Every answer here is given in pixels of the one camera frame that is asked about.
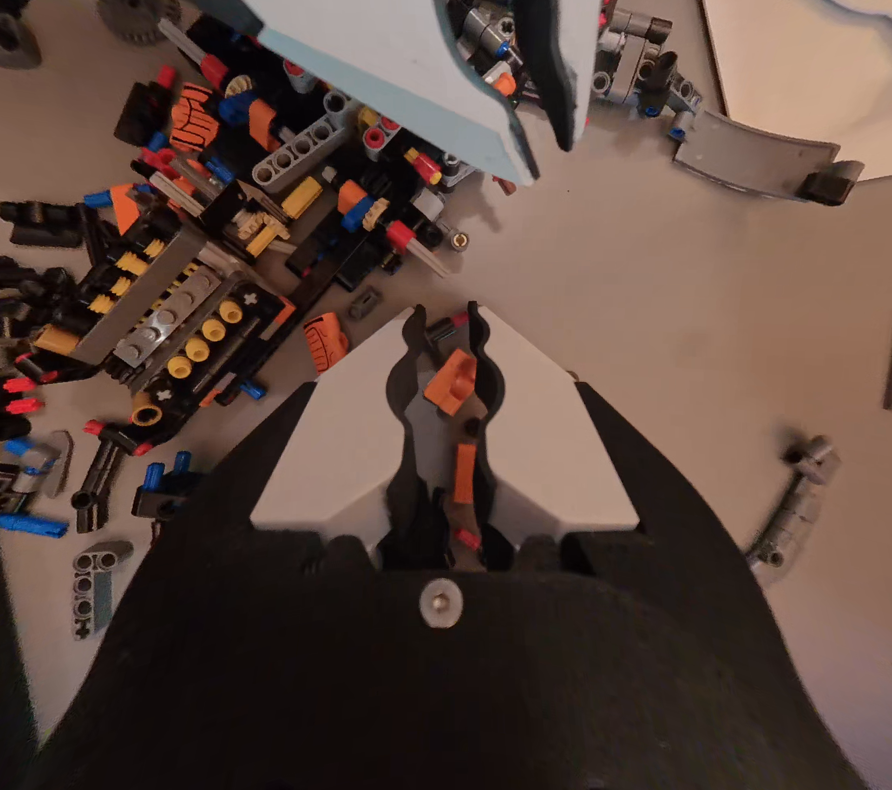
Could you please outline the lego car chassis assembly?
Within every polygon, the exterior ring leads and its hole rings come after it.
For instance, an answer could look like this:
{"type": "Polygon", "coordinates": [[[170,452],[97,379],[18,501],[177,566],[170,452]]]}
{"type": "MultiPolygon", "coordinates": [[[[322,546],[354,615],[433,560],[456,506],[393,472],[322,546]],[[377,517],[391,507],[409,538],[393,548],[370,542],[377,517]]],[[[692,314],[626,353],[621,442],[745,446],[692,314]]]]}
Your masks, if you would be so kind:
{"type": "Polygon", "coordinates": [[[477,170],[255,38],[199,17],[162,35],[203,82],[164,66],[115,129],[135,183],[73,205],[2,205],[16,245],[85,247],[10,281],[3,334],[23,389],[103,372],[128,391],[120,446],[170,439],[201,408],[262,398],[258,372],[326,292],[406,259],[462,252],[448,197],[477,170]]]}

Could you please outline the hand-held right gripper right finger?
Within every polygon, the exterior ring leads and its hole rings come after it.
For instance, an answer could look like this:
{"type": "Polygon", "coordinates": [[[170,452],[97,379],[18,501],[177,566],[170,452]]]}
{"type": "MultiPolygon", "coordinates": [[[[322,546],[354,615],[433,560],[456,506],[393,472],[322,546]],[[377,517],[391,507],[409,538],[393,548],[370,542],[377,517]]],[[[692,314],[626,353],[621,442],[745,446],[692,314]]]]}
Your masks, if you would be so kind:
{"type": "Polygon", "coordinates": [[[467,304],[484,407],[476,437],[474,517],[485,571],[508,571],[543,541],[625,533],[641,518],[568,372],[491,308],[467,304]]]}

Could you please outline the orange lego bar piece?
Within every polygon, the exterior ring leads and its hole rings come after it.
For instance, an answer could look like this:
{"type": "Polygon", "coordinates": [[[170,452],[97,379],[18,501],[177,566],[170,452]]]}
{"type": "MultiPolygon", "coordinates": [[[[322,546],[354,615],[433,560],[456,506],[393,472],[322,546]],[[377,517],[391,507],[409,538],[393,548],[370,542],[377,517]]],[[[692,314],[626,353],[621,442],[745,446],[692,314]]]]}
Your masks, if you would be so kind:
{"type": "Polygon", "coordinates": [[[474,470],[476,444],[460,442],[456,447],[452,497],[456,505],[474,505],[474,470]]]}

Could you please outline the white book stand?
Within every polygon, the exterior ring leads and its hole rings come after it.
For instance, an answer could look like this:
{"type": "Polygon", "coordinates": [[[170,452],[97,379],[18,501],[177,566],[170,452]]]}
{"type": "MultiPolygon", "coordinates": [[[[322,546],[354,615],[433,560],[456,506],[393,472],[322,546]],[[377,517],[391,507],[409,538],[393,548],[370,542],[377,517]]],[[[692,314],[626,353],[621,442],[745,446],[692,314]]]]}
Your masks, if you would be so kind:
{"type": "Polygon", "coordinates": [[[728,115],[891,175],[890,0],[702,0],[728,115]]]}

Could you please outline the black lego piece red pin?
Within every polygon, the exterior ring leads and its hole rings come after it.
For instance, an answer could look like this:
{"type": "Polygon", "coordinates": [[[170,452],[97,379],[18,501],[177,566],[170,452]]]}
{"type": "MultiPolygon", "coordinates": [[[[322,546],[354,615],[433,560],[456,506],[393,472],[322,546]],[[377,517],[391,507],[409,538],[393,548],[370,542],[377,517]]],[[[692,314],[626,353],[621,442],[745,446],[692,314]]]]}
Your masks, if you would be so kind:
{"type": "Polygon", "coordinates": [[[444,316],[426,327],[426,340],[431,346],[436,348],[440,343],[456,334],[459,329],[466,326],[468,321],[469,315],[465,310],[451,316],[444,316]]]}

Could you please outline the lego subassembly with curved panel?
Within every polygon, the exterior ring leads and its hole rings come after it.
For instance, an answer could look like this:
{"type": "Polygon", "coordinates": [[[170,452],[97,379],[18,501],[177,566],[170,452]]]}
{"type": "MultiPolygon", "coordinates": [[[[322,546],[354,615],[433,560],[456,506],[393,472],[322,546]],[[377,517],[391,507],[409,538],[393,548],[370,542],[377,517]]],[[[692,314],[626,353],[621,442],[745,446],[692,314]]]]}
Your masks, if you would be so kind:
{"type": "MultiPolygon", "coordinates": [[[[513,106],[541,103],[518,49],[513,0],[446,0],[461,56],[513,106]]],[[[742,125],[703,105],[696,85],[665,47],[673,24],[601,0],[590,96],[640,118],[667,117],[686,170],[742,193],[836,207],[864,170],[838,160],[837,144],[783,137],[742,125]]]]}

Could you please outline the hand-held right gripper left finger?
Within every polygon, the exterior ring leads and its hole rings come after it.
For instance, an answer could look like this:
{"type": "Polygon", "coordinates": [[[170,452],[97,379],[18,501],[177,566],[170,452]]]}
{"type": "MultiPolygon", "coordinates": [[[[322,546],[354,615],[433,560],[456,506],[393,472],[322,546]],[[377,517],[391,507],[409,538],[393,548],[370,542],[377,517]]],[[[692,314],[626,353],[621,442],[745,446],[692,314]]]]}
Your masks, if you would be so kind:
{"type": "Polygon", "coordinates": [[[252,528],[349,540],[385,568],[447,564],[447,523],[418,472],[407,410],[426,308],[406,308],[324,372],[251,512],[252,528]]]}

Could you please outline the orange lego bracket piece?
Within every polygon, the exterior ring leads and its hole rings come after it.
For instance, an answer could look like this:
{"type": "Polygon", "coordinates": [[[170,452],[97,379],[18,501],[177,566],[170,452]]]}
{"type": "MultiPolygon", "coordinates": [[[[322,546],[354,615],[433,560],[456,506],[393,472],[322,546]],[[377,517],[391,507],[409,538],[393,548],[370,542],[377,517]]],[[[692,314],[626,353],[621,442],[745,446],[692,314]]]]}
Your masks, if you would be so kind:
{"type": "Polygon", "coordinates": [[[423,390],[424,399],[447,417],[454,417],[474,393],[477,360],[462,349],[446,359],[423,390]]]}

